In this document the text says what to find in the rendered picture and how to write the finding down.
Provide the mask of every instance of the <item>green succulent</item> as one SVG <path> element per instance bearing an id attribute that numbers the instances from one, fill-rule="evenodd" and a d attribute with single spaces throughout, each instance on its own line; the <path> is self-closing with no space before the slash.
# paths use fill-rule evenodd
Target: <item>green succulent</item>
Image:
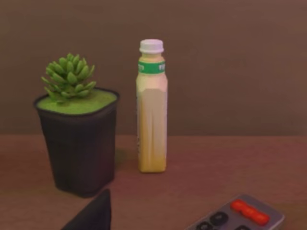
<path id="1" fill-rule="evenodd" d="M 45 90 L 50 98 L 58 103 L 68 101 L 71 98 L 84 98 L 88 96 L 96 85 L 95 81 L 88 82 L 95 66 L 91 68 L 86 60 L 79 55 L 69 53 L 67 57 L 61 57 L 58 62 L 51 62 L 46 67 L 46 74 L 50 77 L 42 81 L 47 84 Z"/>

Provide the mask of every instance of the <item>green soil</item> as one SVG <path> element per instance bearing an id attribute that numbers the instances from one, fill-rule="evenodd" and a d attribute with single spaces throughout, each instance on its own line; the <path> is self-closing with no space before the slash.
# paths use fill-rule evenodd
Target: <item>green soil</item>
<path id="1" fill-rule="evenodd" d="M 92 90 L 86 98 L 73 98 L 64 104 L 58 104 L 49 97 L 37 103 L 37 107 L 61 114 L 80 115 L 95 112 L 117 99 L 111 92 Z"/>

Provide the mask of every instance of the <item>black button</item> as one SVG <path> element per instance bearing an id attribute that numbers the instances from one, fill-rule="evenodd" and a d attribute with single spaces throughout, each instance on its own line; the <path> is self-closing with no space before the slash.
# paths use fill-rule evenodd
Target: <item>black button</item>
<path id="1" fill-rule="evenodd" d="M 213 216 L 210 217 L 210 222 L 214 226 L 221 226 L 228 221 L 229 217 L 224 212 L 217 212 Z"/>
<path id="2" fill-rule="evenodd" d="M 207 221 L 204 221 L 197 225 L 196 230 L 213 230 L 213 226 L 209 224 Z"/>
<path id="3" fill-rule="evenodd" d="M 237 227 L 235 230 L 250 230 L 250 228 L 246 227 L 245 225 L 241 225 Z"/>

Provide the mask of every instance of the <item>gray remote control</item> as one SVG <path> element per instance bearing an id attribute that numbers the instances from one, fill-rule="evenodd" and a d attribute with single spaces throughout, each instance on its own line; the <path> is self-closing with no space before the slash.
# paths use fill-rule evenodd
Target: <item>gray remote control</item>
<path id="1" fill-rule="evenodd" d="M 279 230 L 284 215 L 249 195 L 239 195 L 186 230 Z"/>

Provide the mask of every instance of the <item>black plant pot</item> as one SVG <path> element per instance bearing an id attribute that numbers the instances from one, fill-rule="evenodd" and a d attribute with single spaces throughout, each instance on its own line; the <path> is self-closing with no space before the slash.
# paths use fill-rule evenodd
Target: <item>black plant pot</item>
<path id="1" fill-rule="evenodd" d="M 85 115 L 59 114 L 37 107 L 55 185 L 80 197 L 93 197 L 114 179 L 116 101 Z"/>

